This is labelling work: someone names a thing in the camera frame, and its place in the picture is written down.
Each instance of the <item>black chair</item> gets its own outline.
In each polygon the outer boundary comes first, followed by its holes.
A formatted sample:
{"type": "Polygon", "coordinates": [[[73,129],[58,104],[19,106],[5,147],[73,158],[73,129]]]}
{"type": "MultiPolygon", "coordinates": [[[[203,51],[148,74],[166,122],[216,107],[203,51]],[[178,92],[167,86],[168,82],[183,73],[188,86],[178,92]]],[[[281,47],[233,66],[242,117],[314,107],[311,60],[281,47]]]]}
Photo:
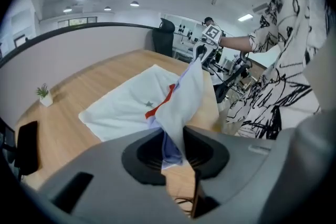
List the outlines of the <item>black chair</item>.
{"type": "Polygon", "coordinates": [[[161,21],[159,28],[155,28],[152,31],[155,52],[173,57],[175,26],[171,21],[164,18],[161,18],[161,21]]]}

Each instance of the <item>desk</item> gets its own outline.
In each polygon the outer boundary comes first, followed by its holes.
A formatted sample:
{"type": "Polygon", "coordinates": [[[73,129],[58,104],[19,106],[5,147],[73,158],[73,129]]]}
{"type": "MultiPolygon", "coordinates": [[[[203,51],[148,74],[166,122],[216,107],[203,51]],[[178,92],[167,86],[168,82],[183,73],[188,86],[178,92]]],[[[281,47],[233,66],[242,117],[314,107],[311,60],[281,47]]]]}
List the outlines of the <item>desk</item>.
{"type": "MultiPolygon", "coordinates": [[[[79,112],[154,64],[177,75],[188,66],[184,62],[152,51],[137,50],[92,65],[53,87],[51,93],[54,103],[50,107],[46,108],[39,102],[34,103],[16,125],[18,133],[19,127],[28,122],[39,123],[37,143],[40,168],[25,177],[24,182],[38,189],[55,171],[89,147],[100,143],[78,119],[79,112]]],[[[188,125],[219,131],[220,127],[215,126],[218,119],[215,93],[209,74],[205,71],[203,74],[205,92],[202,105],[188,125]]],[[[184,177],[190,177],[193,170],[191,167],[173,169],[172,181],[175,182],[181,173],[184,177]]],[[[177,193],[180,189],[176,183],[168,182],[167,185],[172,189],[171,193],[177,193]]]]}

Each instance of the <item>black panel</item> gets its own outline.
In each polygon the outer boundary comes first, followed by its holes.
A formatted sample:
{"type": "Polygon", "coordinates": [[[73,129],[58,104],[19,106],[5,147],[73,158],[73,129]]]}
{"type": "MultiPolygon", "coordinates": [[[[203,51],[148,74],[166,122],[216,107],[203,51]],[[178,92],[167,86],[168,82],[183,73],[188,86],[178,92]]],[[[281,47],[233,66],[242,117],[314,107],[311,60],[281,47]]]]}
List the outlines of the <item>black panel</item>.
{"type": "Polygon", "coordinates": [[[173,57],[173,33],[167,34],[161,32],[159,29],[154,29],[152,32],[152,39],[155,52],[173,57]]]}
{"type": "Polygon", "coordinates": [[[173,34],[175,31],[175,25],[171,21],[161,18],[159,30],[163,33],[173,34]]]}
{"type": "Polygon", "coordinates": [[[93,175],[79,172],[71,181],[61,190],[52,201],[59,209],[66,213],[71,213],[77,201],[84,193],[85,189],[93,179],[93,175]]]}
{"type": "Polygon", "coordinates": [[[121,162],[125,170],[142,184],[162,185],[166,179],[161,175],[163,131],[154,131],[125,148],[121,162]]]}
{"type": "MultiPolygon", "coordinates": [[[[125,170],[142,184],[165,185],[161,175],[163,131],[156,131],[130,144],[121,156],[125,170]]],[[[200,179],[215,177],[229,161],[229,152],[221,143],[183,129],[186,158],[200,179]]]]}
{"type": "Polygon", "coordinates": [[[37,171],[37,121],[20,127],[14,166],[20,169],[22,175],[37,171]]]}

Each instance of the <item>cable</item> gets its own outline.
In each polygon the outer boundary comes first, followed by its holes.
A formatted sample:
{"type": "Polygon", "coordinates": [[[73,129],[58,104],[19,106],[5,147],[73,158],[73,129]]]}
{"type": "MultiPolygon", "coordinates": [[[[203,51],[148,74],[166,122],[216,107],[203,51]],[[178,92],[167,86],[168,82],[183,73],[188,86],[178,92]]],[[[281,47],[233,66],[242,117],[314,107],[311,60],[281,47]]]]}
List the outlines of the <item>cable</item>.
{"type": "Polygon", "coordinates": [[[218,26],[218,27],[220,28],[221,31],[223,31],[223,30],[221,29],[221,27],[220,27],[216,22],[214,22],[214,23],[215,23],[216,26],[218,26]]]}
{"type": "Polygon", "coordinates": [[[237,92],[237,93],[239,93],[239,94],[242,94],[241,92],[238,92],[237,90],[235,90],[234,88],[233,88],[233,86],[234,85],[232,85],[232,86],[230,86],[229,84],[227,84],[224,80],[222,80],[221,79],[221,77],[217,74],[217,72],[209,65],[208,66],[217,76],[218,76],[218,78],[223,82],[223,84],[226,86],[226,87],[228,87],[229,89],[232,89],[233,91],[235,91],[235,92],[237,92]]]}
{"type": "MultiPolygon", "coordinates": [[[[174,201],[178,204],[185,204],[186,202],[190,202],[192,205],[194,204],[194,199],[193,198],[187,198],[187,197],[177,197],[174,199],[174,201]]],[[[185,213],[187,213],[189,216],[191,215],[192,210],[184,210],[182,209],[182,211],[184,211],[185,213]]]]}

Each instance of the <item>blue fabric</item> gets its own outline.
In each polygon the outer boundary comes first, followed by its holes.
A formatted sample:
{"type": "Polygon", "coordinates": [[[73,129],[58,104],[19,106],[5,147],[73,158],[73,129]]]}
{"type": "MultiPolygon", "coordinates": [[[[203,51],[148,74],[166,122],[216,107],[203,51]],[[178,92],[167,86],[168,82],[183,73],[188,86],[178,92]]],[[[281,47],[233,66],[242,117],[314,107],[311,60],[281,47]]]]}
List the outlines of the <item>blue fabric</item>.
{"type": "Polygon", "coordinates": [[[169,168],[172,165],[182,165],[182,153],[174,144],[173,140],[164,132],[162,142],[162,169],[169,168]]]}

